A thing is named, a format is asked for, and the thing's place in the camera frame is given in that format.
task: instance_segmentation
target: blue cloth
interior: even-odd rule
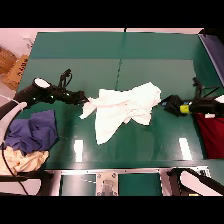
[[[29,119],[14,120],[6,136],[6,146],[23,154],[48,150],[58,138],[53,110],[33,113]]]

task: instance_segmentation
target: laundry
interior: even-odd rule
[[[5,145],[19,149],[23,155],[48,150],[58,138],[53,110],[33,113],[29,119],[12,122]]]
[[[129,91],[99,90],[99,98],[88,98],[83,106],[81,119],[88,117],[96,108],[97,144],[107,142],[119,126],[131,119],[142,125],[149,125],[151,111],[160,101],[161,90],[151,82]]]
[[[11,171],[17,175],[18,172],[30,172],[38,170],[49,156],[48,151],[36,151],[23,156],[20,150],[7,147],[4,150],[6,161]],[[11,175],[0,153],[0,175]]]

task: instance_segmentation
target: crumpled white towel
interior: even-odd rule
[[[129,91],[99,90],[99,98],[88,98],[83,106],[81,119],[88,117],[96,108],[96,140],[97,144],[107,142],[118,127],[131,119],[139,124],[149,125],[152,107],[160,100],[161,90],[151,82]]]

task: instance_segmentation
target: green table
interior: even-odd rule
[[[58,84],[60,74],[70,68],[69,90],[84,90],[98,97],[100,88],[129,90],[152,82],[161,98],[177,94],[183,99],[194,95],[192,78],[204,85],[222,86],[213,64],[197,35],[115,32],[38,33],[19,90],[35,77]],[[178,165],[209,165],[216,169],[222,160],[205,160],[206,153],[191,116],[175,117],[160,106],[153,108],[149,126],[123,124],[105,144],[95,139],[95,114],[81,120],[81,106],[55,102],[39,103],[18,118],[33,112],[55,110],[60,140],[51,148],[46,169],[144,168]],[[186,138],[192,161],[183,161],[179,138]],[[76,162],[75,140],[84,141],[83,162]]]

